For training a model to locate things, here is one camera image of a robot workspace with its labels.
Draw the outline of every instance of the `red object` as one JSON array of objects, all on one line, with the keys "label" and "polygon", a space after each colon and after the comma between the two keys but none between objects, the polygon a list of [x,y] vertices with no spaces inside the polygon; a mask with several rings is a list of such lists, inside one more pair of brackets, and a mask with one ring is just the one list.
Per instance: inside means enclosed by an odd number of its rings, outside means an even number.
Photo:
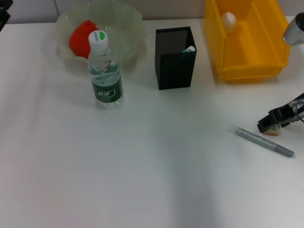
[{"label": "red object", "polygon": [[89,35],[91,32],[98,30],[95,24],[89,20],[83,22],[78,28],[75,29],[70,37],[70,48],[75,55],[84,58],[89,57],[91,51],[89,44]]}]

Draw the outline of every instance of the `mesh panel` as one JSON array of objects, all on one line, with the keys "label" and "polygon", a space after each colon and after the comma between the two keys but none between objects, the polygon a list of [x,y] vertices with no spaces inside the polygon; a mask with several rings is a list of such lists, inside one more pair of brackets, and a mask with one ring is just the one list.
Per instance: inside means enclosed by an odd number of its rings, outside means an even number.
[{"label": "mesh panel", "polygon": [[187,35],[187,30],[157,33],[161,54],[179,53],[185,50]]}]

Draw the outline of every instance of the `white wall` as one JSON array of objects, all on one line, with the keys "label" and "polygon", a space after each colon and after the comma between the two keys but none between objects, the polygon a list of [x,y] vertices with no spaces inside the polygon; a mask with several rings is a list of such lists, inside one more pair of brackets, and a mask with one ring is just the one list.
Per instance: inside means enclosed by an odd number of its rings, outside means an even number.
[{"label": "white wall", "polygon": [[[9,23],[55,22],[55,0],[15,0],[9,9]],[[56,0],[59,13],[86,0]],[[205,0],[124,0],[145,19],[202,18]],[[304,0],[278,0],[287,16],[304,12]]]}]

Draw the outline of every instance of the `gray marker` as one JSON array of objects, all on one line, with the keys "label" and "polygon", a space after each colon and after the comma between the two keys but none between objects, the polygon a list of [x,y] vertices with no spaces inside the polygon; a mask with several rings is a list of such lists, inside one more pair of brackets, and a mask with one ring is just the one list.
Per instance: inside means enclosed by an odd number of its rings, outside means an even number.
[{"label": "gray marker", "polygon": [[244,139],[247,139],[249,141],[252,141],[253,143],[256,143],[260,146],[263,146],[267,149],[270,149],[272,151],[275,151],[277,153],[280,153],[282,155],[285,155],[289,158],[291,158],[293,155],[294,155],[294,152],[283,147],[283,146],[280,146],[268,139],[265,139],[261,136],[258,136],[256,134],[253,134],[249,131],[246,131],[245,129],[243,128],[240,128],[240,127],[237,127],[237,126],[230,126],[228,127],[228,130]]}]

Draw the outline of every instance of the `clear plastic bowl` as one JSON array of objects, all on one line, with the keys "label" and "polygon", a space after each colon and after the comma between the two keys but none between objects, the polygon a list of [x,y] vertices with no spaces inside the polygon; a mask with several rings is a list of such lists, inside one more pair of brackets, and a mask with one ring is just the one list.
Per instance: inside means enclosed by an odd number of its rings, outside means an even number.
[{"label": "clear plastic bowl", "polygon": [[77,57],[69,46],[70,36],[86,20],[108,34],[110,46],[120,61],[132,58],[146,38],[143,16],[135,8],[115,0],[93,0],[74,6],[58,18],[55,30],[63,58],[87,61]]}]

